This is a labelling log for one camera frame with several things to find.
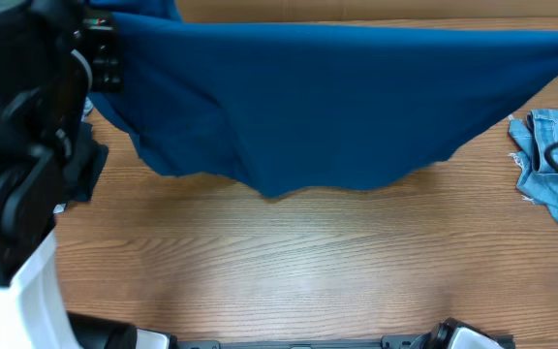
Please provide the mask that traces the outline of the teal blue shirt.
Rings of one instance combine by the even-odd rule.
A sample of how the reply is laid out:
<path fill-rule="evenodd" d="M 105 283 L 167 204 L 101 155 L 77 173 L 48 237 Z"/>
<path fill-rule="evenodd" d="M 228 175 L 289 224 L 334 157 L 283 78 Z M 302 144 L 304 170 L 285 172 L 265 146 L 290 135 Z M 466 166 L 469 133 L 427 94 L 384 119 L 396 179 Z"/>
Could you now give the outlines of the teal blue shirt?
<path fill-rule="evenodd" d="M 558 76 L 558 31 L 196 24 L 171 1 L 101 1 L 123 87 L 95 93 L 160 175 L 267 197 L 375 189 L 434 162 Z"/>

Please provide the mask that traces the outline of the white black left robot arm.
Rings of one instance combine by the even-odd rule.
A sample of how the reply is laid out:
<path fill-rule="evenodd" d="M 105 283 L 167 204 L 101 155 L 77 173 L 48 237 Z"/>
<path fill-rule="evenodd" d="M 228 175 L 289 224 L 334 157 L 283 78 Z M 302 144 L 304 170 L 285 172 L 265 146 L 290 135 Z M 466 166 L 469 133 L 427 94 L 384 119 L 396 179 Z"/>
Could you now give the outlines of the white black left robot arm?
<path fill-rule="evenodd" d="M 83 125 L 91 92 L 122 87 L 117 27 L 84 1 L 0 7 L 0 348 L 173 348 L 176 338 L 70 312 L 56 207 L 92 189 L 105 160 Z"/>

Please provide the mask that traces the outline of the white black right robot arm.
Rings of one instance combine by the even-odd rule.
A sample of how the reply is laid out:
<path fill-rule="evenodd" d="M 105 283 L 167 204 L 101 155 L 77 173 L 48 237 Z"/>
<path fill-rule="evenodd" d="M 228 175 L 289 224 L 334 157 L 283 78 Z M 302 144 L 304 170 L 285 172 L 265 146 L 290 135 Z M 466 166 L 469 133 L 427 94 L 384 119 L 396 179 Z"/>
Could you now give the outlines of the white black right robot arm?
<path fill-rule="evenodd" d="M 481 330 L 454 318 L 436 325 L 420 335 L 410 349 L 503 349 L 495 339 Z"/>

